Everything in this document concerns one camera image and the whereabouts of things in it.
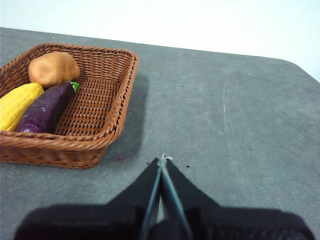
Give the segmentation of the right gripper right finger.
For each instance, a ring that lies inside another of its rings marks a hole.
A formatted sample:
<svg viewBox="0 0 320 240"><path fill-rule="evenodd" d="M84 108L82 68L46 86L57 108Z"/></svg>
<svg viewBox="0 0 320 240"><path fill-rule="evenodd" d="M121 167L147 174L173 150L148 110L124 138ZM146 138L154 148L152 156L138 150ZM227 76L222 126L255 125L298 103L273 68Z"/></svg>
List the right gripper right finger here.
<svg viewBox="0 0 320 240"><path fill-rule="evenodd" d="M176 209L192 240L313 240L302 217L271 208L222 206L188 180L169 158L162 158L164 201L169 216Z"/></svg>

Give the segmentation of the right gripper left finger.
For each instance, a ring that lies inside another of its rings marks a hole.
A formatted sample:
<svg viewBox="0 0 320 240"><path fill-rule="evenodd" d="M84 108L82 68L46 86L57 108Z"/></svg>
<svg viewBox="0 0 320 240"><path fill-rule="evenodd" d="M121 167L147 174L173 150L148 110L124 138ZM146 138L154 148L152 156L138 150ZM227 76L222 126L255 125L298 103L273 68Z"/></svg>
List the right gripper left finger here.
<svg viewBox="0 0 320 240"><path fill-rule="evenodd" d="M31 211L16 240L137 240L158 217L158 158L104 204L56 204Z"/></svg>

